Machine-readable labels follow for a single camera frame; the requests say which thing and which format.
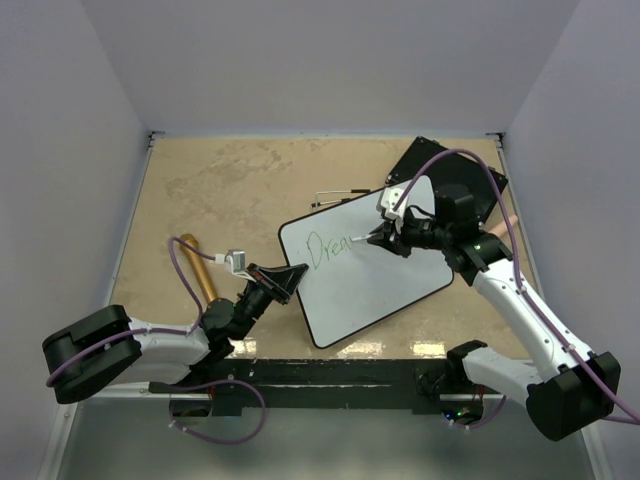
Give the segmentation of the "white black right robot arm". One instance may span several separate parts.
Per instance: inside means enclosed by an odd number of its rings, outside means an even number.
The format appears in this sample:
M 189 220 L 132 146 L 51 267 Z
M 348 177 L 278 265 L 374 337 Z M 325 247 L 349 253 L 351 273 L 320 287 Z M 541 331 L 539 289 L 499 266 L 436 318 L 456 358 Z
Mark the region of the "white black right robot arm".
M 621 374 L 616 358 L 595 353 L 569 332 L 526 281 L 512 250 L 480 227 L 465 187 L 443 187 L 434 202 L 435 211 L 428 213 L 409 203 L 407 189 L 383 189 L 376 206 L 383 222 L 367 243 L 403 258 L 415 248 L 441 252 L 503 317 L 531 358 L 525 364 L 482 341 L 466 342 L 447 354 L 448 386 L 466 393 L 482 385 L 502 394 L 523 406 L 552 441 L 609 416 Z

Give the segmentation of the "white whiteboard black frame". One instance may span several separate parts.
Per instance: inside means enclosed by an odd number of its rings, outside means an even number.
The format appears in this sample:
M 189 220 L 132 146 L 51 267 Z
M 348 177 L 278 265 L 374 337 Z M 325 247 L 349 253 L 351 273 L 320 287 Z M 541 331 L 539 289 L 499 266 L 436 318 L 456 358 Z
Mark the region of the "white whiteboard black frame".
M 382 191 L 281 225 L 287 263 L 309 266 L 298 298 L 313 344 L 327 348 L 449 286 L 452 269 L 437 250 L 404 259 L 359 241 L 378 227 Z

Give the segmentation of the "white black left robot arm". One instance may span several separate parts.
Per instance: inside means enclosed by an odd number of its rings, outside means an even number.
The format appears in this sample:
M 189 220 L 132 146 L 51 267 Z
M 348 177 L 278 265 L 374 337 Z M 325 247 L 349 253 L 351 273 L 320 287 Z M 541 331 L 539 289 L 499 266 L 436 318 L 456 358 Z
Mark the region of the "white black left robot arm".
M 250 333 L 272 302 L 289 303 L 308 269 L 306 263 L 249 264 L 237 300 L 214 300 L 194 327 L 153 324 L 129 316 L 122 305 L 106 306 L 43 341 L 46 386 L 60 404 L 137 382 L 196 392 L 205 385 L 207 370 L 233 353 L 233 343 Z

